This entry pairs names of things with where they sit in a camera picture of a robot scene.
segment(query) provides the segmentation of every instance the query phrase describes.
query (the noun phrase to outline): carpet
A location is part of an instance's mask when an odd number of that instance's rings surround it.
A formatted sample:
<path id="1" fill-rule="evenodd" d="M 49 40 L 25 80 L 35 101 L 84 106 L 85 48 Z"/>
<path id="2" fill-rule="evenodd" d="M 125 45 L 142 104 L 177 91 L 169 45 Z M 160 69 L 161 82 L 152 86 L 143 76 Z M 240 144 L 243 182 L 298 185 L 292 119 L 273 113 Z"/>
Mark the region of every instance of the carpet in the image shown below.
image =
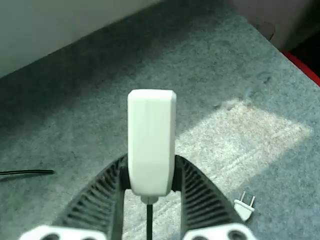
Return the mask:
<path id="1" fill-rule="evenodd" d="M 50 224 L 127 152 L 140 88 L 176 92 L 176 153 L 231 201 L 256 196 L 259 239 L 318 239 L 320 89 L 217 0 L 160 3 L 0 79 L 1 169 L 56 171 L 0 179 L 0 239 Z M 155 204 L 155 240 L 178 239 L 179 204 Z M 128 192 L 123 239 L 144 239 L 145 217 Z"/>

